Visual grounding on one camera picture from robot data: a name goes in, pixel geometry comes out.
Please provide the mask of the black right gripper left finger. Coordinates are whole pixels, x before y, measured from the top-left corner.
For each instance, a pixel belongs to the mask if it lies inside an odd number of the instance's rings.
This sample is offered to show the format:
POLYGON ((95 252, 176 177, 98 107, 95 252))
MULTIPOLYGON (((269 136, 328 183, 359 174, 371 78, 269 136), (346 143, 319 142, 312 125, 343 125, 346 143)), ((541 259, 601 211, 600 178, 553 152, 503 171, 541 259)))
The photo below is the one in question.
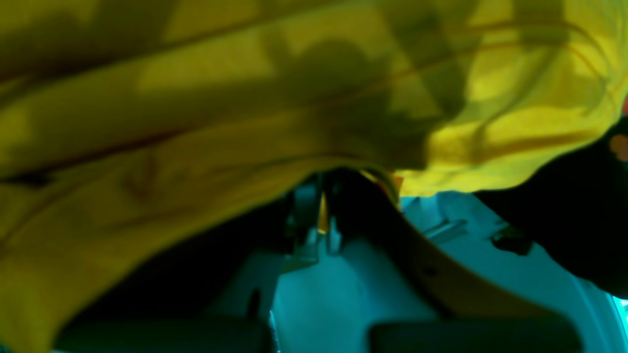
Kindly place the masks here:
POLYGON ((319 189, 296 189, 159 252, 54 343, 64 353, 274 353, 269 315, 287 258, 316 244, 319 189))

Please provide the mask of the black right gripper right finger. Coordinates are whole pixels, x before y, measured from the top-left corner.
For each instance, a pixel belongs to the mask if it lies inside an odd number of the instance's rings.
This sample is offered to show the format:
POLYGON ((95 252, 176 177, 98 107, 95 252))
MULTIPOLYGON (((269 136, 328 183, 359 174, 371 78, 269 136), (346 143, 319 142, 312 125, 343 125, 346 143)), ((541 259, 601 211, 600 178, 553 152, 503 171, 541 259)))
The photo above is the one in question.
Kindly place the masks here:
POLYGON ((565 317, 467 270, 421 235, 358 172, 327 174, 340 234, 330 246, 357 274, 370 353, 580 353, 565 317))

